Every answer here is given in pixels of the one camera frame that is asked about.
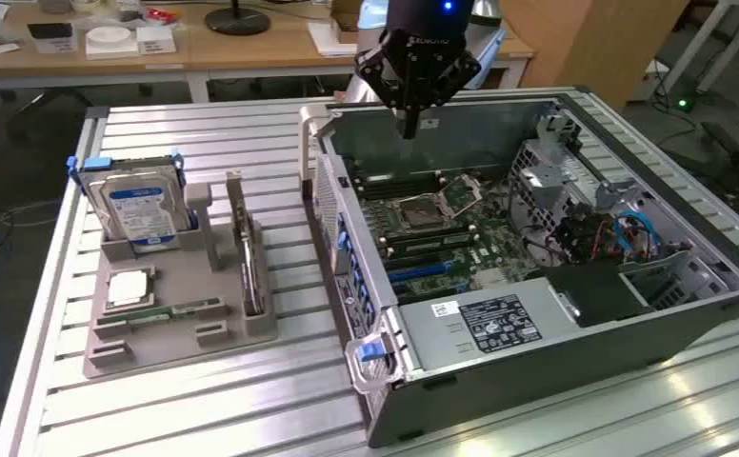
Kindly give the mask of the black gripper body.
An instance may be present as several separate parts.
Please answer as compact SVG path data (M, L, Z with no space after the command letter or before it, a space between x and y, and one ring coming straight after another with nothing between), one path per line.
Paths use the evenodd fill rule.
M415 55L466 49L472 14L469 1L393 1L389 3L382 47L410 98L410 62Z

